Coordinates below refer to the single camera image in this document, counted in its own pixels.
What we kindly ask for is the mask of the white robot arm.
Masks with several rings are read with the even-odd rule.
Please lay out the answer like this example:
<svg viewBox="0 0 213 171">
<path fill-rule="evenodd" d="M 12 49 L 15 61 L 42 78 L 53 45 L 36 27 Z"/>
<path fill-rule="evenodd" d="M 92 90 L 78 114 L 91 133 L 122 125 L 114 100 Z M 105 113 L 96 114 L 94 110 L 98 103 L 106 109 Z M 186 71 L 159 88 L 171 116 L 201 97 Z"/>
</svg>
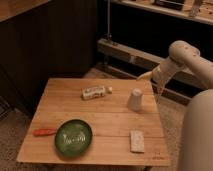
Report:
<svg viewBox="0 0 213 171">
<path fill-rule="evenodd" d="M 177 171 L 213 171 L 213 62 L 203 58 L 189 43 L 177 40 L 169 56 L 138 77 L 153 80 L 162 92 L 172 77 L 188 68 L 206 87 L 188 104 L 182 125 Z"/>
</svg>

